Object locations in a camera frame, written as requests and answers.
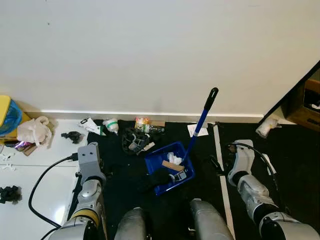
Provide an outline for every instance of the black cable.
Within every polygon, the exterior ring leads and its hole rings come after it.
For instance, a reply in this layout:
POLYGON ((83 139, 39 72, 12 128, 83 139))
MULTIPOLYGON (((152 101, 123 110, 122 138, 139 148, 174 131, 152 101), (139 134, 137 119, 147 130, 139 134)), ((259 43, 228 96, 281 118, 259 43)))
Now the black cable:
POLYGON ((50 233, 54 232, 55 230, 59 229, 58 227, 55 227, 48 231, 40 240, 44 240, 50 233))
POLYGON ((270 166, 270 163, 268 162, 266 157, 261 152, 259 152, 257 149, 255 149, 253 146, 250 146, 250 145, 245 144, 245 143, 232 142, 232 143, 228 143, 227 145, 243 146, 243 147, 246 147, 248 149, 253 150, 254 152, 256 152, 260 156, 260 159, 266 164, 267 168, 269 169, 270 175, 272 177, 273 185, 274 185, 274 188, 275 188, 275 191, 276 191, 276 194, 277 194, 277 198, 278 198, 278 201, 279 201, 279 206, 283 211, 287 212, 288 208, 284 205, 284 201, 282 200, 281 195, 280 195, 280 190, 279 190, 279 185, 278 185, 278 181, 277 181, 277 178, 276 178, 276 173, 274 172, 274 170, 270 166))
POLYGON ((31 210, 31 212, 33 212, 35 215, 37 215, 39 218, 41 218, 42 220, 46 221, 47 223, 55 226, 56 228, 61 228, 61 226, 60 226, 58 223, 52 221, 51 219, 49 219, 49 218, 43 216, 42 214, 40 214, 39 212, 37 212, 37 211, 34 209, 34 207, 32 206, 32 199, 33 199, 33 197, 34 197, 34 194, 35 194, 35 191, 36 191, 37 186, 39 185, 40 181, 41 181, 42 178, 45 176, 45 174, 46 174, 50 169, 52 169, 54 166, 58 165, 59 163, 62 163, 62 162, 64 162, 64 161, 66 161, 66 160, 73 159, 74 154, 72 154, 71 156, 68 156, 68 157, 66 157, 66 158, 64 158, 64 159, 61 159, 61 160, 55 162, 54 164, 52 164, 51 166, 49 166, 49 167, 41 174, 41 176, 39 177, 39 179, 36 181, 35 185, 33 186, 32 191, 31 191, 30 197, 29 197, 28 205, 29 205, 29 209, 31 210))

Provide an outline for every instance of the cable connector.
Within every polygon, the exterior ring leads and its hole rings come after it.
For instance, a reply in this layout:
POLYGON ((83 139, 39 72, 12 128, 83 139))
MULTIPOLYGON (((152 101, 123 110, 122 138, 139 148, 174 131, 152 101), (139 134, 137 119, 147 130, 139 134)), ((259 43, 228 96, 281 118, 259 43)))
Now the cable connector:
POLYGON ((69 156, 68 159, 69 159, 69 162, 78 161, 78 153, 77 152, 72 153, 72 155, 69 156))

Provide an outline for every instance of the blue basket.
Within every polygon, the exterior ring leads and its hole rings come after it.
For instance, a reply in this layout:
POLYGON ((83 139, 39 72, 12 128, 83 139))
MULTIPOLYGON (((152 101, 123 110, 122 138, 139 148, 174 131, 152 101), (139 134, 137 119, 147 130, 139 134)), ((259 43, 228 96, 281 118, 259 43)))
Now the blue basket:
MULTIPOLYGON (((159 168, 166 168, 165 166, 162 166, 163 160, 168 160, 168 153, 173 152, 175 156, 179 158, 184 158, 186 154, 186 150, 182 144, 182 142, 177 141, 170 145, 164 146, 158 150, 155 150, 148 155, 145 156, 145 164, 148 169, 149 174, 152 174, 154 171, 156 171, 159 168)), ((179 182, 170 182, 168 184, 164 185, 158 185, 154 188, 155 194, 157 196, 175 188, 179 185, 185 183, 186 181, 189 181, 190 179, 193 179, 196 175, 194 167, 192 166, 192 163, 190 161, 189 156, 185 158, 183 163, 180 164, 181 166, 184 166, 184 171, 186 173, 186 179, 179 181, 179 182)), ((166 168, 172 175, 176 175, 178 171, 166 168)))
POLYGON ((15 103, 11 100, 9 109, 6 113, 3 124, 0 126, 0 136, 11 133, 15 130, 22 120, 22 111, 15 103))

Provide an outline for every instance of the baseboard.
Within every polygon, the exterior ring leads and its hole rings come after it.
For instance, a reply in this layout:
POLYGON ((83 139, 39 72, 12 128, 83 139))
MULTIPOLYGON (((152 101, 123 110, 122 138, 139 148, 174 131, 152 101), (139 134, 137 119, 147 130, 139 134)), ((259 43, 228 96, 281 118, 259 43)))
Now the baseboard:
MULTIPOLYGON (((51 119, 109 119, 134 120, 136 117, 150 118, 155 121, 166 122, 197 122, 199 113, 157 113, 157 112, 109 112, 109 111, 66 111, 66 110, 42 110, 26 111, 31 118, 47 116, 51 119)), ((221 123, 258 123, 264 116, 262 114, 208 114, 206 122, 221 123)))

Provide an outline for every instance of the blue plastic tray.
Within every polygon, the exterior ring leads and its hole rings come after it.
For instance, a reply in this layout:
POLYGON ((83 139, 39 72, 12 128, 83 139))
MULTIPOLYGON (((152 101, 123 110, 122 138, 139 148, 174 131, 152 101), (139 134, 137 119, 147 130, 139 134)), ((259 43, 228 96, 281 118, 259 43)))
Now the blue plastic tray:
MULTIPOLYGON (((154 171, 156 171, 159 168, 166 168, 172 175, 176 175, 178 171, 175 171, 173 169, 167 168, 165 166, 162 166, 162 161, 168 160, 168 153, 173 152, 174 155, 176 155, 179 158, 183 158, 186 154, 186 150, 180 141, 176 141, 170 145, 164 146, 158 150, 155 150, 148 155, 145 156, 145 164, 148 169, 149 174, 152 174, 154 171)), ((164 185, 159 185, 154 188, 155 194, 157 196, 185 183, 186 181, 189 181, 190 179, 193 179, 195 177, 195 170, 194 167, 192 166, 192 163, 190 161, 189 156, 186 157, 186 159, 183 161, 181 164, 184 166, 184 171, 186 173, 186 179, 173 183, 170 182, 168 184, 164 185)))

